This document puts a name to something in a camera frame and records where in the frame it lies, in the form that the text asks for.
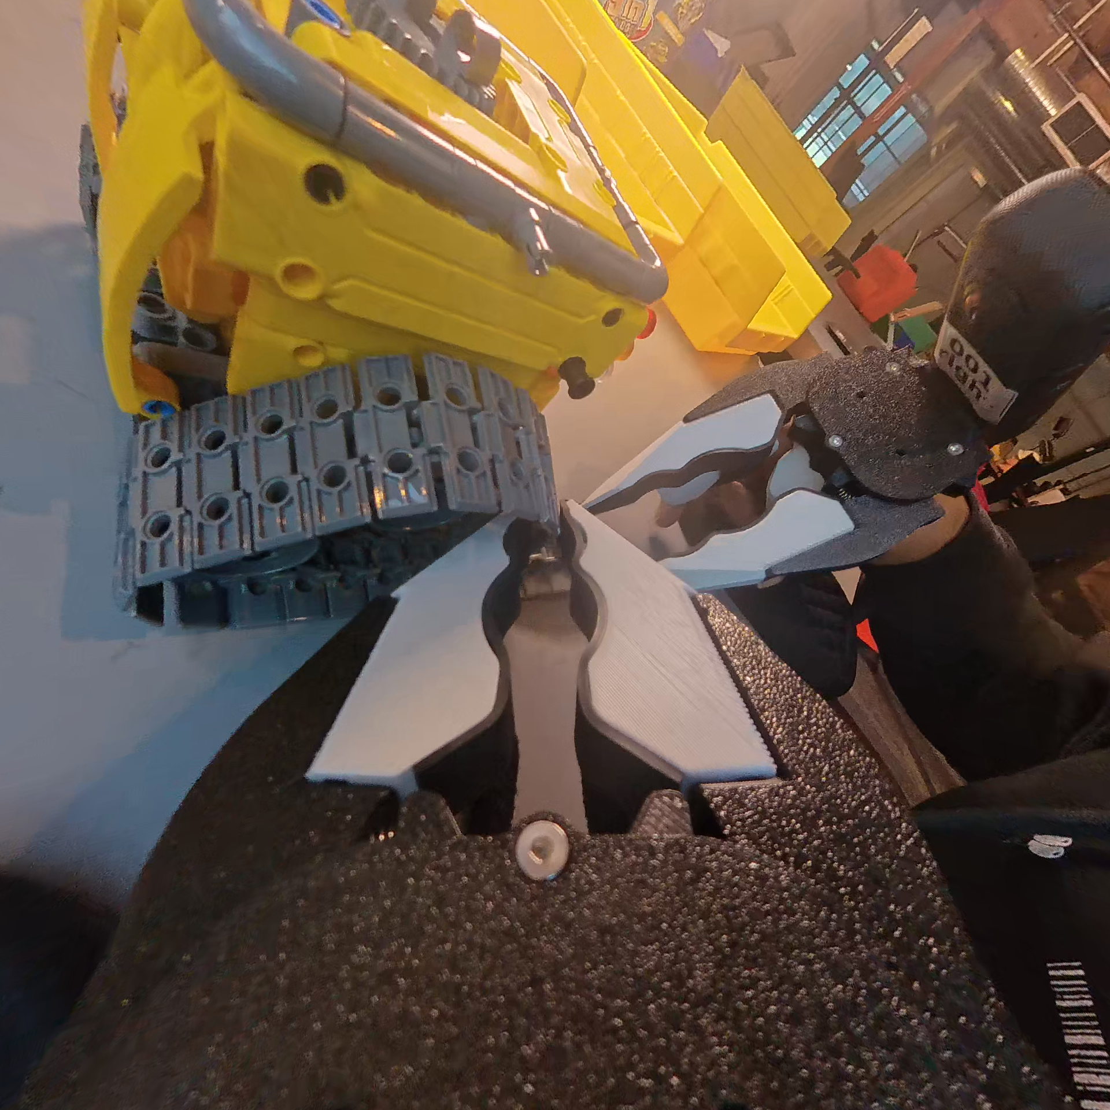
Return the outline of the toy set box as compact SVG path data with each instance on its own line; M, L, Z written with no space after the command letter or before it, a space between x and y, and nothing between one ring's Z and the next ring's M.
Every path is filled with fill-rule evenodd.
M732 40L727 16L732 3L717 1L600 1L606 15L660 72L681 62L721 65Z

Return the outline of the yellow storage bin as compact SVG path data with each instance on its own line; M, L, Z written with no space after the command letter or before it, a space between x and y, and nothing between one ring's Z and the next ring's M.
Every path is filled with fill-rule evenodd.
M664 303L699 352L783 353L830 292L706 118L594 1L480 1L554 78L669 276Z
M746 69L705 132L731 153L804 254L826 255L849 230L851 217L833 186Z

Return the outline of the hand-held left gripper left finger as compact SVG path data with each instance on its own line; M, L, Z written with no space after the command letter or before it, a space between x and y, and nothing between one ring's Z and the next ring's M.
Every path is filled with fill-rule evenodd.
M522 521L504 513L399 587L310 780L415 790L492 727L509 699L521 586Z

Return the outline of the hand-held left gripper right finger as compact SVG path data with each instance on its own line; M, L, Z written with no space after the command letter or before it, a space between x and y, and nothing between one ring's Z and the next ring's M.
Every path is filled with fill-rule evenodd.
M579 504L565 505L565 542L587 722L678 785L775 778L693 592Z

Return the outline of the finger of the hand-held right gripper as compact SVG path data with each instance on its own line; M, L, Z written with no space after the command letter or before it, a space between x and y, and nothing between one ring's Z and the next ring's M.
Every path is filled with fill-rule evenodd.
M785 420L773 395L761 394L694 420L681 420L590 494L587 509L604 513L647 493L681 490L703 476L769 452Z
M722 531L682 556L661 566L693 591L758 586L776 575L773 567L847 537L854 522L835 497L814 490L791 490L772 501L755 523Z

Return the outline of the background window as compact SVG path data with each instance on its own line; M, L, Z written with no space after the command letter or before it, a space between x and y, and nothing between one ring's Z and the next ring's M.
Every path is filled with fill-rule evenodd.
M902 73L876 52L861 53L796 127L796 139L821 171L843 148L857 155L859 171L847 184L834 185L839 202L849 210L865 202L927 146L927 131L915 106L896 109L875 134L862 134L866 119L902 83Z

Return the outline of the yellow toy brick bulldozer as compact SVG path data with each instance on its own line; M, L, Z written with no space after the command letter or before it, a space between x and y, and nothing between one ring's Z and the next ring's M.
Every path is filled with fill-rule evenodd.
M150 271L232 394L438 352L588 395L669 290L573 101L472 3L85 3L106 377L189 406Z

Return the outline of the person's right forearm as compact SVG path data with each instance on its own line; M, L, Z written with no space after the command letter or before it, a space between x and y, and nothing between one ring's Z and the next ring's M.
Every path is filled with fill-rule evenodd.
M826 701L857 685L870 625L892 695L968 782L1108 752L1108 662L1042 605L1030 566L970 494L865 563L849 600L830 572L723 593Z

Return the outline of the person's black hoodie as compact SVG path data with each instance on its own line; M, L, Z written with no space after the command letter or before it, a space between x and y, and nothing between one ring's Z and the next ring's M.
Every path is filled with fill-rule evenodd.
M976 954L1080 1108L1109 1106L1109 752L923 802Z

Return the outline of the red container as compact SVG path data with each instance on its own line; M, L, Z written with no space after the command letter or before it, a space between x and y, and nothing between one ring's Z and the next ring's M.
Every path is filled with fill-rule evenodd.
M850 259L837 284L867 324L876 324L906 304L916 292L919 271L896 249L875 242Z

